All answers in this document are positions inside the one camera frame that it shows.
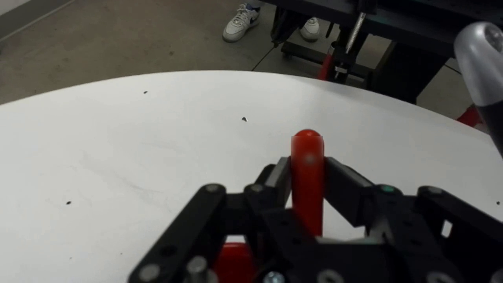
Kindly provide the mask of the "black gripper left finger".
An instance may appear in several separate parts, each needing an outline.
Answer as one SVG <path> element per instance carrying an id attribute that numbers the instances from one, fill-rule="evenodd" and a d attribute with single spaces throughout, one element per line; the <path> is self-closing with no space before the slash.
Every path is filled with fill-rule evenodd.
<path id="1" fill-rule="evenodd" d="M 281 157 L 236 194 L 222 184 L 200 187 L 132 269 L 127 283 L 219 283 L 214 263 L 228 242 L 250 247 L 258 267 L 255 282 L 259 280 L 264 241 L 256 217 L 267 208 L 285 208 L 289 167 L 289 159 Z"/>

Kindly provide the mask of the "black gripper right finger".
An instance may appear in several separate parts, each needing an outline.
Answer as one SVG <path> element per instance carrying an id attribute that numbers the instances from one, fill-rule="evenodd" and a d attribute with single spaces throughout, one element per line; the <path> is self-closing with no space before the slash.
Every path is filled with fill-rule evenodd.
<path id="1" fill-rule="evenodd" d="M 502 283 L 503 223 L 445 189 L 404 195 L 333 157 L 324 161 L 324 198 L 352 227 L 398 256 L 398 283 Z"/>

